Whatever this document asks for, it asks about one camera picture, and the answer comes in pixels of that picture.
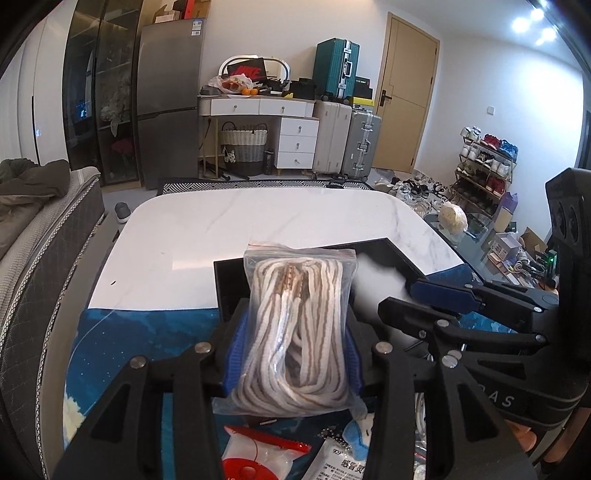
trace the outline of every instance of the door handle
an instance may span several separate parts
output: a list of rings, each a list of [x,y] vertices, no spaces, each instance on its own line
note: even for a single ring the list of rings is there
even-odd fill
[[[392,97],[389,97],[388,95],[386,95],[386,90],[382,90],[382,97],[379,100],[379,105],[380,106],[384,106],[384,102],[385,102],[386,98],[388,100],[392,100]]]

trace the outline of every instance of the plastic bag of fruit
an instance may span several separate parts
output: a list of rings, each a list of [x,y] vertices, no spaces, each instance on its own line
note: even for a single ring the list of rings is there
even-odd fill
[[[252,80],[243,73],[240,75],[231,75],[227,78],[214,77],[209,81],[208,85],[210,87],[216,87],[223,93],[230,95],[240,95],[243,90],[252,90],[254,87]]]

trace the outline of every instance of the white dresser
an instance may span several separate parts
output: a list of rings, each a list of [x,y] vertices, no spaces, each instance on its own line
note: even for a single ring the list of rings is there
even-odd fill
[[[267,146],[275,150],[275,167],[308,170],[314,163],[317,118],[283,117],[269,130]]]
[[[269,129],[267,147],[275,151],[277,170],[309,170],[314,162],[319,124],[318,119],[312,117],[314,104],[313,100],[270,96],[220,96],[202,97],[199,110],[201,116],[214,117],[216,144],[219,144],[217,133],[220,116],[273,117],[271,121],[266,118],[264,123]],[[253,119],[252,123],[258,123],[257,119]]]

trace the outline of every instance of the refrigerator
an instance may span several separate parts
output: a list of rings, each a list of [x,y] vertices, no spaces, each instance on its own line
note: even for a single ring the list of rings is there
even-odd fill
[[[199,69],[205,20],[144,27],[135,105],[136,151],[147,189],[199,171]]]

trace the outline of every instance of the white wall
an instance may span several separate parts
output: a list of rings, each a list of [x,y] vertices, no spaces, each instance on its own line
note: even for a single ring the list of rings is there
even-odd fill
[[[462,147],[460,131],[476,125],[517,145],[514,219],[544,237],[550,213],[544,184],[573,167],[583,119],[582,73],[534,50],[478,37],[446,38],[437,99],[416,168],[445,184]],[[496,111],[491,116],[486,108]]]
[[[388,12],[436,38],[437,31],[396,7],[396,0],[258,0],[252,8],[236,0],[214,0],[207,17],[201,83],[239,54],[274,56],[291,67],[291,79],[311,78],[316,45],[345,38],[361,47],[357,76],[377,89]]]

